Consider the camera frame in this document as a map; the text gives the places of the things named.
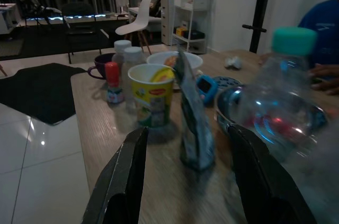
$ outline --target red bottle cap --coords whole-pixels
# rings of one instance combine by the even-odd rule
[[[116,62],[105,64],[106,80],[110,87],[119,87],[119,67]]]

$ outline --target purple mug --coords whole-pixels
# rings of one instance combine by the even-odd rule
[[[95,66],[88,69],[87,73],[94,78],[106,80],[106,71],[105,64],[112,61],[112,57],[115,53],[105,53],[104,55],[99,55],[94,59]],[[102,77],[97,77],[91,74],[93,69],[97,69]]]

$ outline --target white wall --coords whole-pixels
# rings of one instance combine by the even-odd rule
[[[272,32],[280,26],[298,25],[314,5],[325,0],[269,0],[258,53],[270,49]],[[213,0],[209,48],[216,51],[249,49],[252,31],[243,24],[252,25],[256,0]]]

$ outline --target black pole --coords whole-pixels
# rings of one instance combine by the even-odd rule
[[[262,32],[266,32],[263,29],[263,23],[265,19],[266,8],[269,0],[257,0],[252,25],[243,24],[243,28],[253,30],[250,52],[256,53],[260,41],[260,35]]]

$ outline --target instant noodle cup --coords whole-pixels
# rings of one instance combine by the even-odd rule
[[[169,123],[174,77],[152,82],[159,71],[171,67],[160,64],[141,64],[129,69],[137,120],[142,126],[160,127]]]

